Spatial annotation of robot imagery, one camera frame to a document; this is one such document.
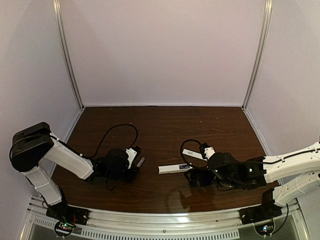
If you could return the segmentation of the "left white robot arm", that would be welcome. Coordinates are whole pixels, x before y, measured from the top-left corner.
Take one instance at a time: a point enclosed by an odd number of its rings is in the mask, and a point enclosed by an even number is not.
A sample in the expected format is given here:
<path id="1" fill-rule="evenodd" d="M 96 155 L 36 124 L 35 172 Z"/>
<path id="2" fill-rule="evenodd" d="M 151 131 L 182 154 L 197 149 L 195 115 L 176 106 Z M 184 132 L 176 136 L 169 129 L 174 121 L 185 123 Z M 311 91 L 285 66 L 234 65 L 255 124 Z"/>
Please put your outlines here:
<path id="1" fill-rule="evenodd" d="M 135 178 L 138 166 L 134 162 L 140 153 L 141 148 L 132 143 L 127 149 L 110 149 L 102 157 L 96 153 L 85 156 L 53 134 L 48 123 L 40 122 L 13 135 L 9 160 L 53 207 L 65 205 L 66 200 L 41 160 L 51 161 L 87 183 L 108 186 L 113 181 L 131 182 Z"/>

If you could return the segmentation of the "white remote back cover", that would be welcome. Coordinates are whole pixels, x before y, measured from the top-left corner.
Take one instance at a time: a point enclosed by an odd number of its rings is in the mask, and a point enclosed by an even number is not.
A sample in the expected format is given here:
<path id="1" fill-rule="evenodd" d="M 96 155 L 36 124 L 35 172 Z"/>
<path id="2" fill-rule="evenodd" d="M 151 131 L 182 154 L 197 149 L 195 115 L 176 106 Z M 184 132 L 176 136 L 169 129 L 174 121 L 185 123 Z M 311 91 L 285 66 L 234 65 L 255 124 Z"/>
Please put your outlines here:
<path id="1" fill-rule="evenodd" d="M 183 149 L 182 153 L 186 156 L 193 157 L 193 158 L 196 158 L 199 160 L 203 160 L 203 156 L 198 152 L 188 150 L 188 149 Z"/>

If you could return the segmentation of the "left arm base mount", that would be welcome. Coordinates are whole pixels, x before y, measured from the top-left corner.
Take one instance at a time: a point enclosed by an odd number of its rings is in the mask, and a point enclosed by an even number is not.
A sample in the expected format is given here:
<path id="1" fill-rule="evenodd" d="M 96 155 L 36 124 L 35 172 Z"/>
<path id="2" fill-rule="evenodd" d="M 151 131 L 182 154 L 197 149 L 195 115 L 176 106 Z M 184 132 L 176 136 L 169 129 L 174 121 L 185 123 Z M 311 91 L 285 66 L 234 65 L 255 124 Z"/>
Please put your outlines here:
<path id="1" fill-rule="evenodd" d="M 54 224 L 53 231 L 58 237 L 66 238 L 75 231 L 81 230 L 81 226 L 87 225 L 89 213 L 90 211 L 85 208 L 69 205 L 49 205 L 47 207 L 46 216 L 57 220 L 57 223 Z"/>

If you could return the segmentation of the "white remote control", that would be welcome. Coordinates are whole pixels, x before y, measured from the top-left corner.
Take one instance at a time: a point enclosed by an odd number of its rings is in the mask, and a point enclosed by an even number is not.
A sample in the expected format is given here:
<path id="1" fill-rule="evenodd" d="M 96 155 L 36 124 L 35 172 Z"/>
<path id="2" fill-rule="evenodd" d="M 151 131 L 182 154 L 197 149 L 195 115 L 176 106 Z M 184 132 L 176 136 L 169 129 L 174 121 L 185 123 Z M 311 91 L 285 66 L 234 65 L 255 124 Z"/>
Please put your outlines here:
<path id="1" fill-rule="evenodd" d="M 158 166 L 158 174 L 165 175 L 165 174 L 184 173 L 192 168 L 192 167 L 190 167 L 189 169 L 179 169 L 178 165 L 183 165 L 183 164 Z"/>

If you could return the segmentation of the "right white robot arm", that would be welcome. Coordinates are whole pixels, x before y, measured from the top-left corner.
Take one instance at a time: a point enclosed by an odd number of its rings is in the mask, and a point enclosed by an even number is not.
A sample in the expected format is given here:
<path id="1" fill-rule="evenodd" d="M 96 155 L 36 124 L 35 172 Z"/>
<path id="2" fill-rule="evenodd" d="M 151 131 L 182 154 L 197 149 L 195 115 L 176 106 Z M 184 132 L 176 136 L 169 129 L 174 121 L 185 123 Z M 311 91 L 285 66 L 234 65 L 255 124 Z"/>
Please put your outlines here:
<path id="1" fill-rule="evenodd" d="M 224 190 L 254 190 L 280 179 L 294 176 L 289 182 L 264 192 L 262 203 L 284 207 L 292 199 L 320 185 L 320 143 L 282 155 L 267 155 L 238 161 L 228 152 L 216 152 L 207 143 L 199 143 L 206 165 L 197 166 L 184 159 L 189 167 L 184 173 L 191 187 L 216 185 Z"/>

